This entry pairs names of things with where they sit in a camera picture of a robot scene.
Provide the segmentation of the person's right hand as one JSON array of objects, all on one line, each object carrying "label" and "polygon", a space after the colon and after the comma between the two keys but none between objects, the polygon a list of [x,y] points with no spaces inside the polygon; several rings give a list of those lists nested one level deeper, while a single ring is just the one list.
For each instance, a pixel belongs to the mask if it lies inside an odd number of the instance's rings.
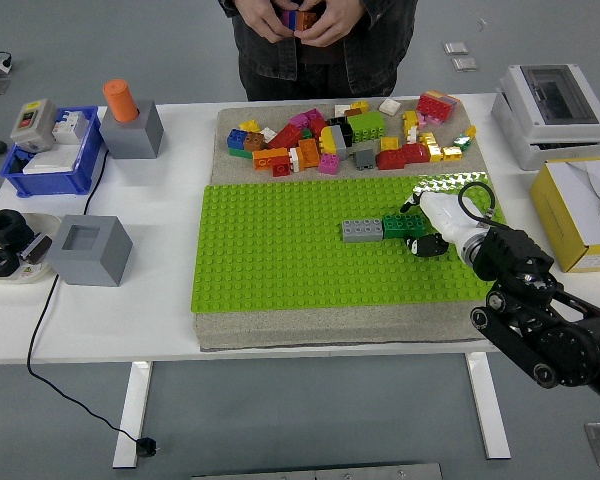
[{"label": "person's right hand", "polygon": [[245,24],[269,43],[278,43],[295,37],[295,32],[284,26],[275,8],[297,10],[299,4],[287,0],[241,0],[235,6]]}]

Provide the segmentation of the person's left hand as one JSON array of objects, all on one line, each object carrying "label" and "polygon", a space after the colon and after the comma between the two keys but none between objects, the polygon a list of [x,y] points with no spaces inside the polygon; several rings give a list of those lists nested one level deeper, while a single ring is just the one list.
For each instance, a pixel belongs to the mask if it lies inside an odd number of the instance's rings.
[{"label": "person's left hand", "polygon": [[348,35],[366,14],[359,0],[304,1],[300,11],[308,11],[323,5],[325,10],[316,23],[307,30],[296,31],[295,37],[304,45],[328,47]]}]

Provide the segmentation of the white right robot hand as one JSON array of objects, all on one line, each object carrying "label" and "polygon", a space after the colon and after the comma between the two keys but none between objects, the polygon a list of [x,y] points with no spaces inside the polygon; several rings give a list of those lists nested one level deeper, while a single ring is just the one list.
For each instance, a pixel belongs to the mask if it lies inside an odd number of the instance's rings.
[{"label": "white right robot hand", "polygon": [[420,207],[441,238],[455,245],[458,256],[471,266],[489,229],[473,202],[461,200],[457,194],[425,191],[413,193],[400,212],[407,213],[415,206]]}]

